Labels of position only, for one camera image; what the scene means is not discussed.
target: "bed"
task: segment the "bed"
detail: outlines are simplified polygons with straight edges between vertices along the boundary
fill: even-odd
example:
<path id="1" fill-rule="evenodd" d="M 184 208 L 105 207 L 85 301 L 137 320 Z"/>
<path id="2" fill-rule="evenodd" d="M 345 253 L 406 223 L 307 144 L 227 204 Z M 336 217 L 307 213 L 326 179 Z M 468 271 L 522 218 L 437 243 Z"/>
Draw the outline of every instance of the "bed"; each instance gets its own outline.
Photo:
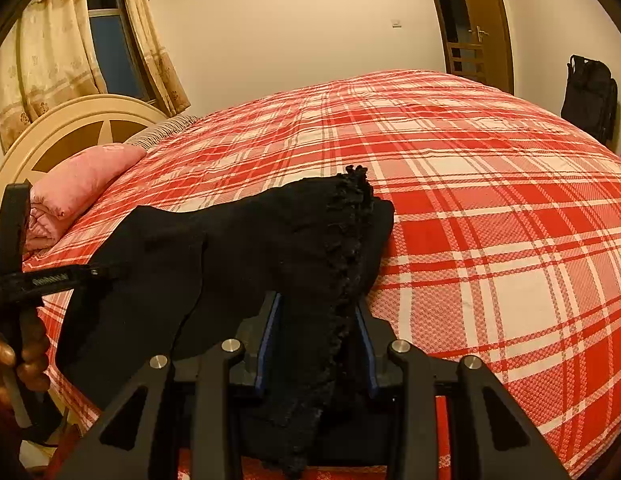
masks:
<path id="1" fill-rule="evenodd" d="M 127 96 L 97 94 L 67 101 L 39 117 L 14 142 L 0 166 L 0 205 L 12 182 L 37 182 L 84 148 L 124 142 L 165 120 L 157 108 Z"/>
<path id="2" fill-rule="evenodd" d="M 396 208 L 373 314 L 430 354 L 481 356 L 577 478 L 621 431 L 621 160 L 496 89 L 380 72 L 213 113 L 151 148 L 24 268 L 87 263 L 137 205 L 196 210 L 348 164 Z M 51 362 L 70 294 L 40 310 Z M 97 411 L 54 364 L 49 375 L 90 427 Z M 449 465 L 443 440 L 441 478 Z"/>

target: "bed headboard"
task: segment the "bed headboard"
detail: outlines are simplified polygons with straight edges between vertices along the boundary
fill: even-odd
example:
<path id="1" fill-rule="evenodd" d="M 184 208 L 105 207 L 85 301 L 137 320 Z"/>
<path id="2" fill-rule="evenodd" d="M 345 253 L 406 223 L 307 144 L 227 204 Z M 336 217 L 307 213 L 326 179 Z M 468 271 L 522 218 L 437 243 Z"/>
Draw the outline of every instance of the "bed headboard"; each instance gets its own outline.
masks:
<path id="1" fill-rule="evenodd" d="M 127 96 L 96 94 L 46 112 L 19 136 L 0 167 L 0 205 L 8 184 L 32 184 L 75 153 L 108 142 L 124 142 L 166 119 L 157 108 Z"/>

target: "pink object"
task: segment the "pink object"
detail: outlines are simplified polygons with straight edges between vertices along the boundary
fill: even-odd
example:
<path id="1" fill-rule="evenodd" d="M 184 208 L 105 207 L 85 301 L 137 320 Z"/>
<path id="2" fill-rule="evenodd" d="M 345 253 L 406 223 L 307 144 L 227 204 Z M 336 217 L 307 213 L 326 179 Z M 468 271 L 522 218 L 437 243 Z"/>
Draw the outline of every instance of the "pink object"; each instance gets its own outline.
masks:
<path id="1" fill-rule="evenodd" d="M 92 146 L 60 162 L 31 189 L 26 250 L 55 245 L 108 186 L 146 155 L 140 146 Z"/>

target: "black bag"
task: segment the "black bag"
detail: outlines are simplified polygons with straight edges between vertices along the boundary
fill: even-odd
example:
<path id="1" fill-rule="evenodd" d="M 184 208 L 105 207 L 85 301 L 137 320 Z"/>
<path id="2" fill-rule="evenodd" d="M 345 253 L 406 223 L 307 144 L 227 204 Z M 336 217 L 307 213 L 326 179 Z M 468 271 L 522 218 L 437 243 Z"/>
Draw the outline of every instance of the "black bag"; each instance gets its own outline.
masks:
<path id="1" fill-rule="evenodd" d="M 561 116 L 602 144 L 613 138 L 617 83 L 601 61 L 571 56 Z"/>

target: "hand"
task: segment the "hand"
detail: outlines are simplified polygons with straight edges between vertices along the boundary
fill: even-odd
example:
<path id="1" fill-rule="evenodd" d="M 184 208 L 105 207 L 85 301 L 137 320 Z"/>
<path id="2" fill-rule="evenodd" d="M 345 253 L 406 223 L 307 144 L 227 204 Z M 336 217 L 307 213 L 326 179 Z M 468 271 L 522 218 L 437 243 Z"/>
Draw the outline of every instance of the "hand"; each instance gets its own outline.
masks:
<path id="1" fill-rule="evenodd" d="M 48 368 L 46 352 L 50 348 L 50 340 L 46 335 L 44 322 L 34 310 L 23 312 L 20 316 L 22 327 L 24 362 L 17 367 L 17 377 L 25 386 L 34 392 L 45 392 L 50 387 L 50 379 L 44 373 Z M 15 352 L 7 343 L 0 339 L 0 364 L 15 366 Z M 10 408 L 8 391 L 4 386 L 4 379 L 0 365 L 0 402 Z"/>

